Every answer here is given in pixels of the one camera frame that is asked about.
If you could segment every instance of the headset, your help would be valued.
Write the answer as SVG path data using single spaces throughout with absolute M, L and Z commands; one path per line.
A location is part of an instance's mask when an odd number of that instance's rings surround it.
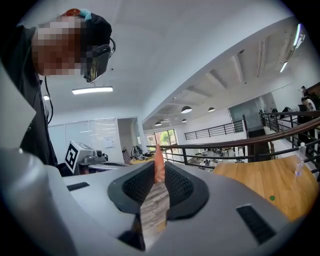
M 116 51 L 116 43 L 110 38 L 113 47 L 103 44 L 95 47 L 92 51 L 88 51 L 85 60 L 81 62 L 81 74 L 87 83 L 93 83 L 107 70 L 108 62 Z

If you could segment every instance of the whiteboard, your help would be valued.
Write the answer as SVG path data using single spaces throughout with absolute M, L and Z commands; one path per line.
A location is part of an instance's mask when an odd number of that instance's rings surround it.
M 48 127 L 48 130 L 58 164 L 61 164 L 65 161 L 67 152 L 65 143 L 65 125 L 50 126 Z
M 65 145 L 69 146 L 70 141 L 82 142 L 89 147 L 90 145 L 90 129 L 89 122 L 74 122 L 65 125 Z
M 108 155 L 112 162 L 124 163 L 116 119 L 89 121 L 90 146 Z

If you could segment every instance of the person in background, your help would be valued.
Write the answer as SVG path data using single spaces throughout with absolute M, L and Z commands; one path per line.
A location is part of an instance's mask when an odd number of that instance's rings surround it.
M 305 86 L 302 86 L 301 89 L 302 89 L 302 97 L 310 96 L 309 92 L 306 91 L 306 87 Z
M 303 105 L 306 106 L 306 108 L 309 111 L 317 110 L 315 104 L 313 103 L 313 101 L 311 99 L 309 99 L 309 97 L 302 97 L 301 98 L 301 102 L 302 102 Z

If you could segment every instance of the black jacket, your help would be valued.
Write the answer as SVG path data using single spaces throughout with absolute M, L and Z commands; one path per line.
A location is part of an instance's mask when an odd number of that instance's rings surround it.
M 25 133 L 20 147 L 45 164 L 55 166 L 57 158 L 50 141 L 48 123 L 45 117 L 39 75 L 32 62 L 31 40 L 36 28 L 19 26 L 11 36 L 3 55 L 2 63 L 23 97 L 36 114 Z

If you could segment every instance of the orange object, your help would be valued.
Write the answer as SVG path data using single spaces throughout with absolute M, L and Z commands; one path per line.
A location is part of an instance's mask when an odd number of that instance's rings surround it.
M 159 144 L 156 145 L 154 158 L 154 183 L 165 180 L 165 163 Z
M 77 8 L 73 8 L 73 9 L 67 10 L 61 16 L 79 16 L 79 14 L 80 14 L 80 10 Z

